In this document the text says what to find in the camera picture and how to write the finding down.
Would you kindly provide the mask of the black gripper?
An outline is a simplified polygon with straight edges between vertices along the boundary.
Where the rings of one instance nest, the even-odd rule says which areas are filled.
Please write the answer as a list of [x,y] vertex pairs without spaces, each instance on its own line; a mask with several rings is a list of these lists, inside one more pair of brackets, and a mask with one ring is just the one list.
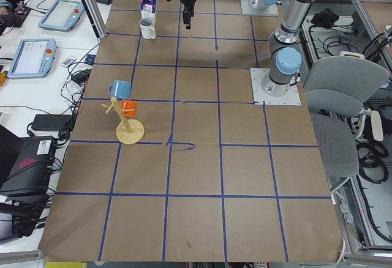
[[196,0],[180,0],[184,5],[183,23],[185,27],[191,29],[191,20],[194,17],[194,5]]

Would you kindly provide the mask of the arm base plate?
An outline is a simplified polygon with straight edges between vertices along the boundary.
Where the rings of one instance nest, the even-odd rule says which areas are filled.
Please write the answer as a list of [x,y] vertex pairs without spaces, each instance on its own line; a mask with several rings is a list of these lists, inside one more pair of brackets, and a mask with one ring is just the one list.
[[263,0],[240,0],[243,15],[277,17],[277,5],[266,5]]
[[256,105],[301,106],[295,76],[287,84],[276,84],[270,79],[269,68],[251,68],[251,83]]

